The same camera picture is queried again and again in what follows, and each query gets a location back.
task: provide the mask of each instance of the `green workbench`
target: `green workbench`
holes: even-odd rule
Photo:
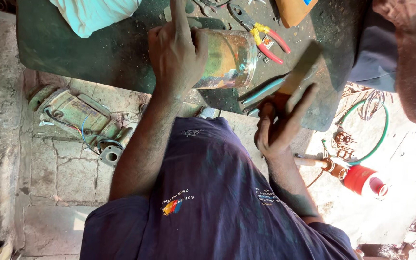
[[[266,5],[256,1],[248,5],[247,2],[233,1],[257,22],[276,30],[290,46],[291,54],[285,54],[278,44],[274,44],[271,50],[284,60],[284,64],[272,61],[266,64],[258,60],[249,86],[198,90],[199,94],[189,95],[186,101],[246,114],[264,95],[276,89],[246,106],[240,101],[289,72],[307,42],[315,39],[324,47],[324,58],[315,65],[303,85],[317,82],[320,92],[302,125],[326,131],[354,62],[367,1],[320,0],[299,26],[290,29],[273,21],[273,17],[278,16],[274,0],[269,0]],[[96,31],[88,39],[78,37],[49,0],[18,0],[17,3],[19,56],[27,68],[144,93],[153,92],[155,76],[147,53],[147,31],[163,24],[159,15],[169,6],[169,0],[143,0],[132,17]],[[244,30],[227,8],[213,14],[216,19],[206,19],[196,5],[189,16],[199,16],[204,26],[212,29]]]

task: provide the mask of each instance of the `shoe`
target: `shoe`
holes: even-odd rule
[[[215,118],[216,109],[204,106],[200,109],[197,117],[201,118]]]

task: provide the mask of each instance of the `green hose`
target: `green hose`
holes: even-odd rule
[[[340,121],[340,125],[343,126],[343,122],[346,119],[346,117],[352,112],[354,111],[356,108],[358,108],[360,105],[362,105],[363,103],[365,103],[367,101],[367,99],[362,100],[361,102],[355,104],[353,107],[351,107],[351,109],[348,110],[348,112],[346,114],[344,114],[343,118]],[[382,103],[383,108],[384,108],[384,112],[386,114],[386,120],[384,121],[384,130],[383,130],[383,134],[381,135],[380,140],[378,141],[377,145],[375,145],[375,147],[370,151],[370,153],[368,153],[366,156],[358,159],[355,162],[349,162],[349,165],[358,165],[360,164],[363,160],[367,159],[368,157],[371,157],[373,155],[373,153],[375,153],[375,151],[378,149],[378,147],[381,145],[381,143],[383,142],[384,138],[386,137],[386,133],[388,132],[388,123],[389,123],[389,113],[388,113],[388,108],[384,105],[384,103]]]

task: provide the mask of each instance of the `man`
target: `man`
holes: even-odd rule
[[[347,235],[323,222],[289,147],[315,85],[288,115],[261,106],[255,140],[271,185],[225,119],[175,120],[208,56],[207,36],[190,30],[184,7],[171,0],[172,22],[148,33],[157,84],[109,202],[86,220],[81,258],[357,259]]]
[[[373,0],[349,81],[397,92],[416,123],[416,0]]]

